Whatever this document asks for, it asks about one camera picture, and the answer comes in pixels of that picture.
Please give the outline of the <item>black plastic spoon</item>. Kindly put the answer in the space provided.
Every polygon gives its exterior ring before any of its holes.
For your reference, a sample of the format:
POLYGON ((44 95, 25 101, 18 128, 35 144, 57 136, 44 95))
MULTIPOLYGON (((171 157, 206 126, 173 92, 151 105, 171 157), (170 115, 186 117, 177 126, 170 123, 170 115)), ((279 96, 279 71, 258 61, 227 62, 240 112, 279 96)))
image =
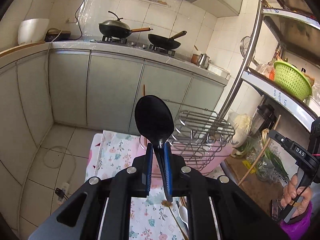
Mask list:
POLYGON ((171 149, 167 142, 174 131, 171 111, 165 102, 155 95, 141 97, 135 107, 137 129, 149 141, 145 152, 142 183, 151 189, 153 156, 157 158, 164 193, 172 202, 173 175, 171 171, 171 149))

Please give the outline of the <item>white plastic spoon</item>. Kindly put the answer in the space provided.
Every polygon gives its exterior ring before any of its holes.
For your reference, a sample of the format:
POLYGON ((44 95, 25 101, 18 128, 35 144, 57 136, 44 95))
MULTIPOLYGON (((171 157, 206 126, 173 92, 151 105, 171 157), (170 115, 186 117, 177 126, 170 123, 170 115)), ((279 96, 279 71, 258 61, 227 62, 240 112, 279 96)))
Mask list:
POLYGON ((189 225, 188 225, 188 210, 185 206, 181 205, 178 208, 178 213, 179 217, 182 220, 182 222, 185 224, 185 228, 189 230, 189 225))

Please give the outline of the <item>cardboard box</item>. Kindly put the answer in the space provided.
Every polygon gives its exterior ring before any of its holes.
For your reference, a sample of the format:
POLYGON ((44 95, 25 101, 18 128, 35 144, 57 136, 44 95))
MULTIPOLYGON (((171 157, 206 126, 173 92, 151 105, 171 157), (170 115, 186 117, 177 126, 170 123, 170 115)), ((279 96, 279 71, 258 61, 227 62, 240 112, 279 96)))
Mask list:
MULTIPOLYGON (((247 167, 242 163, 242 159, 227 157, 220 165, 225 174, 236 184, 247 172, 247 167)), ((271 215, 271 200, 278 200, 283 195, 283 187, 280 182, 261 181, 255 173, 249 174, 240 188, 269 216, 271 215)))

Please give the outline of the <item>green onions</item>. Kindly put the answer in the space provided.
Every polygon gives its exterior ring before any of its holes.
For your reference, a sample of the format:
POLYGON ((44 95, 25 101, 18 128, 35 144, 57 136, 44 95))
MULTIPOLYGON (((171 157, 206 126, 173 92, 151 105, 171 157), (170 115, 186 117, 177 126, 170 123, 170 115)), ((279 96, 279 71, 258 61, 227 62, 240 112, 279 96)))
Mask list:
MULTIPOLYGON (((263 148, 267 144, 269 129, 263 129, 261 132, 260 146, 263 148)), ((289 176, 283 166, 281 159, 278 157, 277 148, 270 149, 269 144, 266 146, 263 155, 272 163, 273 169, 277 174, 277 177, 283 181, 288 182, 289 176)))

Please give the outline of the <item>white power strip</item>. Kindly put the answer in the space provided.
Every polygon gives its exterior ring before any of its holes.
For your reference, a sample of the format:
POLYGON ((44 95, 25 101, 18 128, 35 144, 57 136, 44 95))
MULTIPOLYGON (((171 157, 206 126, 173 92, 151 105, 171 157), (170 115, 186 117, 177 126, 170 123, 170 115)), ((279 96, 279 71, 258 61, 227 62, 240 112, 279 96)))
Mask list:
POLYGON ((69 183, 63 183, 60 188, 55 189, 55 194, 57 196, 57 204, 62 205, 65 200, 68 199, 68 190, 69 190, 69 183))

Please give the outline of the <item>black blender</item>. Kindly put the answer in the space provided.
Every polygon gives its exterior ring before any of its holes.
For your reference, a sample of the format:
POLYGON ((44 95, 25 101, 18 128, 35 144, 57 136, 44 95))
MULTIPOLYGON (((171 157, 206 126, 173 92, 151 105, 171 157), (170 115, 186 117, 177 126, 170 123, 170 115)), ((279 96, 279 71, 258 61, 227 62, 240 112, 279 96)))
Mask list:
POLYGON ((271 129, 276 123, 274 107, 270 104, 262 104, 257 107, 252 119, 251 135, 261 133, 264 129, 271 129))

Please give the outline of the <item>napa cabbage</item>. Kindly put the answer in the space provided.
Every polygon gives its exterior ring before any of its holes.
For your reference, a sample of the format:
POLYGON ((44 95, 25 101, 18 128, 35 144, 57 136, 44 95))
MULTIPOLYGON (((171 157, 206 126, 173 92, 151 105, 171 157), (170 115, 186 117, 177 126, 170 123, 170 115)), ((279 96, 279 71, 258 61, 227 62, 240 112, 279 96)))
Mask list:
POLYGON ((238 148, 246 141, 252 126, 252 117, 247 114, 237 114, 233 119, 235 134, 232 138, 232 145, 238 148))

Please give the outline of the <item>green plastic colander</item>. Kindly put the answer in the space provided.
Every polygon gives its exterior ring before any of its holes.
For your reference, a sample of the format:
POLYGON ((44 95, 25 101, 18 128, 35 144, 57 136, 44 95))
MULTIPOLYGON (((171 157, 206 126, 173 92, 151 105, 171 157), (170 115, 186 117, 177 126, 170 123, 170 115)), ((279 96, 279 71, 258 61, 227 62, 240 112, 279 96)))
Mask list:
POLYGON ((312 87, 305 75, 285 61, 275 61, 274 82, 300 101, 312 95, 312 87))

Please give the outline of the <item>steel kettle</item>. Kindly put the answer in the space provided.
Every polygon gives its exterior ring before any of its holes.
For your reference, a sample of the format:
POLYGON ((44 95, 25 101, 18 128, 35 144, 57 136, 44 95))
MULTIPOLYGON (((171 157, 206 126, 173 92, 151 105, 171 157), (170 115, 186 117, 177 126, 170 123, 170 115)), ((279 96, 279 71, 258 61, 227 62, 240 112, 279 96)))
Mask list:
POLYGON ((197 57, 196 64, 200 68, 207 69, 209 62, 210 62, 210 57, 206 53, 204 53, 204 54, 200 54, 197 57))

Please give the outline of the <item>open black frying pan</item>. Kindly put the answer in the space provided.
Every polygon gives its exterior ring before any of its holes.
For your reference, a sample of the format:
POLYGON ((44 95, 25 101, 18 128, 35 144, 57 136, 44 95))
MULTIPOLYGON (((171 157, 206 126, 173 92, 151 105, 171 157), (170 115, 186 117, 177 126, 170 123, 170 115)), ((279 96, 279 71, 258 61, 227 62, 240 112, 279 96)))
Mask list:
POLYGON ((148 39, 154 46, 158 48, 162 48, 165 50, 174 50, 181 45, 181 43, 176 41, 176 39, 182 36, 185 36, 186 34, 187 34, 187 31, 185 30, 177 33, 176 35, 170 38, 155 35, 155 34, 149 34, 148 39))

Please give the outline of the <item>lidded black wok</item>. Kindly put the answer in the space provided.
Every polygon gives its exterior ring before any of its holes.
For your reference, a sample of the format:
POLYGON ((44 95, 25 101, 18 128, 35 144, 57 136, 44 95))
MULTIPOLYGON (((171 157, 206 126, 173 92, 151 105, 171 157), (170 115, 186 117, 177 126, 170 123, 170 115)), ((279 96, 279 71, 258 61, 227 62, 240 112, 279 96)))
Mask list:
POLYGON ((126 23, 121 22, 122 18, 119 18, 114 12, 108 11, 108 13, 116 16, 117 19, 99 23, 99 30, 103 35, 103 41, 106 41, 107 38, 123 39, 129 37, 132 33, 152 31, 152 28, 131 29, 126 23))

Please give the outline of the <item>white rice cooker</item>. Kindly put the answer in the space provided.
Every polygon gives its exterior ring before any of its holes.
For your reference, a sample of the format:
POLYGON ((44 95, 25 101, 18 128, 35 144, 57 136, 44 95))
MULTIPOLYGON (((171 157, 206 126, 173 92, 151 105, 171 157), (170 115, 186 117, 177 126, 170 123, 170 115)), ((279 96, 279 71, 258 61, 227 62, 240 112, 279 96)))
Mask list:
POLYGON ((47 18, 22 21, 18 28, 18 45, 43 41, 49 25, 47 18))

